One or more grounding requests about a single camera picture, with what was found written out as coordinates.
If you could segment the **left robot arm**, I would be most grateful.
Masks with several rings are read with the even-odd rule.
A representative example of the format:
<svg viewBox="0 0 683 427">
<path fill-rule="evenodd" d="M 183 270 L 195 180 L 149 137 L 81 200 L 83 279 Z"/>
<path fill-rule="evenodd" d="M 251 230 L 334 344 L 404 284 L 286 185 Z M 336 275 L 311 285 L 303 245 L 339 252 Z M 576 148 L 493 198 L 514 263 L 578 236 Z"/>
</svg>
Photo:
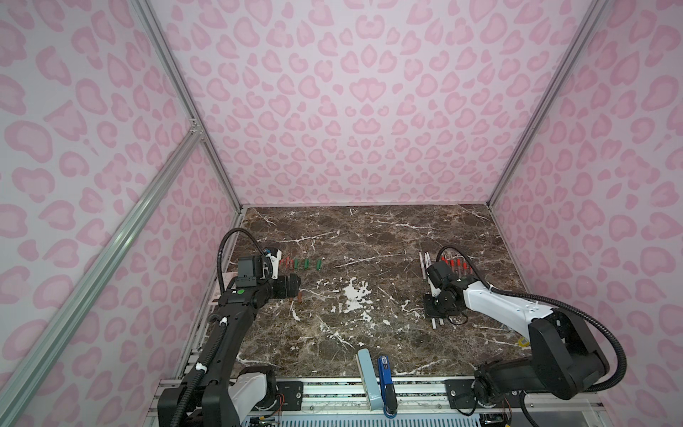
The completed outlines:
<svg viewBox="0 0 683 427">
<path fill-rule="evenodd" d="M 277 401 L 274 368 L 258 366 L 231 374 L 240 347 L 258 311 L 272 299 L 297 297 L 301 278 L 279 273 L 279 254 L 258 254 L 238 261 L 238 271 L 209 320 L 213 330 L 193 368 L 158 401 L 161 426 L 240 426 L 255 407 L 269 410 Z"/>
</svg>

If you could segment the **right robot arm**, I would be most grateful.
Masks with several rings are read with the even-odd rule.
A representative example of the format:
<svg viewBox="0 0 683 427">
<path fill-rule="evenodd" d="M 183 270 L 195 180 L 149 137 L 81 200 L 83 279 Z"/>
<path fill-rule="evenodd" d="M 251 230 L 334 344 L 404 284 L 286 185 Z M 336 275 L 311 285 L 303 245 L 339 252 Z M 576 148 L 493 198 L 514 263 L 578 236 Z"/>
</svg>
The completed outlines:
<svg viewBox="0 0 683 427">
<path fill-rule="evenodd" d="M 475 370 L 473 394 L 490 404 L 506 393 L 551 393 L 570 400 L 587 391 L 610 370 L 608 359 L 576 310 L 544 304 L 528 294 L 504 294 L 473 275 L 461 276 L 449 263 L 426 268 L 436 295 L 426 296 L 432 318 L 452 318 L 465 310 L 486 315 L 527 339 L 531 354 L 512 361 L 494 360 Z"/>
</svg>

